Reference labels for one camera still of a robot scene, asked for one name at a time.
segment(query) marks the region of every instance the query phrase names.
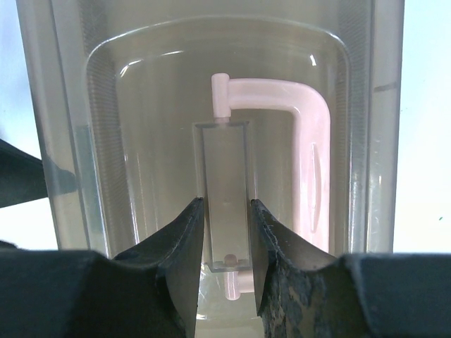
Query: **clear plastic bin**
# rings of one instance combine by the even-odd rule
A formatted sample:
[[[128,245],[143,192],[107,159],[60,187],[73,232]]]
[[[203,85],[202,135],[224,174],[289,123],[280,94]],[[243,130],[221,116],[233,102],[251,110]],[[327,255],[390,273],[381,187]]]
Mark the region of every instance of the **clear plastic bin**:
[[[323,97],[329,251],[391,250],[403,1],[18,0],[18,8],[42,151],[77,177],[76,192],[50,196],[61,248],[113,256],[202,194],[197,136],[215,136],[199,126],[214,122],[211,76],[227,73],[298,82]],[[242,154],[236,182],[252,175],[255,197],[292,227],[293,117],[237,110],[230,123],[251,144],[247,155],[237,144],[228,150]],[[49,186],[67,184],[49,167],[46,176]],[[253,295],[227,300],[226,273],[202,266],[198,335],[259,337]]]

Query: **pink handle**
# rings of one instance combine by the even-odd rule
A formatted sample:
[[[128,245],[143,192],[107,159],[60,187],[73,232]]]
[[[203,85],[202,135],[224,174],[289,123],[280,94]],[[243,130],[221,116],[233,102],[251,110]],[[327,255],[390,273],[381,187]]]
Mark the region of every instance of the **pink handle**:
[[[215,74],[211,84],[217,123],[228,122],[233,109],[291,112],[293,230],[328,251],[330,113],[323,97],[305,84],[280,80]]]

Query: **white surface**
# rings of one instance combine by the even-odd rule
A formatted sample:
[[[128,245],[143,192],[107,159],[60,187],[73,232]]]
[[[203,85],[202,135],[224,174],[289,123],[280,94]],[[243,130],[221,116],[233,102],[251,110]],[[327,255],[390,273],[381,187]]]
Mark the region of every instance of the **white surface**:
[[[394,251],[451,251],[449,0],[407,0]]]
[[[0,1],[0,138],[41,158],[14,0]],[[57,249],[49,199],[0,208],[0,240]]]

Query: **plastic container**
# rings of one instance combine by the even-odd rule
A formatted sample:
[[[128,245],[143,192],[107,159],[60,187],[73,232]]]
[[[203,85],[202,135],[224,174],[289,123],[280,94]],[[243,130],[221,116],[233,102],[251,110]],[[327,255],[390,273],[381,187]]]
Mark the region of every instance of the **plastic container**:
[[[278,107],[237,109],[224,134],[212,131],[211,76],[227,73],[319,94],[330,114],[326,247],[335,255],[390,251],[403,6],[18,0],[42,151],[78,179],[76,192],[50,196],[59,246],[112,256],[169,223],[205,185],[230,197],[237,233],[253,196],[293,227],[295,120]],[[227,156],[237,159],[234,171],[225,171]],[[45,168],[50,187],[68,184]],[[222,187],[219,174],[235,185]],[[209,229],[221,236],[227,213],[217,210]],[[197,334],[260,337],[247,289],[249,248],[238,244],[233,267],[224,257],[212,272],[228,252],[212,242],[210,253],[208,239],[204,247]],[[239,279],[236,299],[226,285]]]

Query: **black object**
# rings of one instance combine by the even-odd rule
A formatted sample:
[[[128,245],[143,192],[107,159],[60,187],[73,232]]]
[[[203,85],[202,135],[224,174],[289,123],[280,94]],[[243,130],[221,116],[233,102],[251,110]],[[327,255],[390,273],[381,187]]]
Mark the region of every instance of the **black object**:
[[[252,201],[257,312],[266,337],[451,337],[448,255],[335,260]]]
[[[110,261],[0,246],[0,337],[193,337],[204,202]]]
[[[47,163],[48,169],[64,182],[63,190],[54,191],[53,195],[77,189],[73,173],[59,168],[48,156]],[[47,196],[42,161],[0,139],[0,208]]]

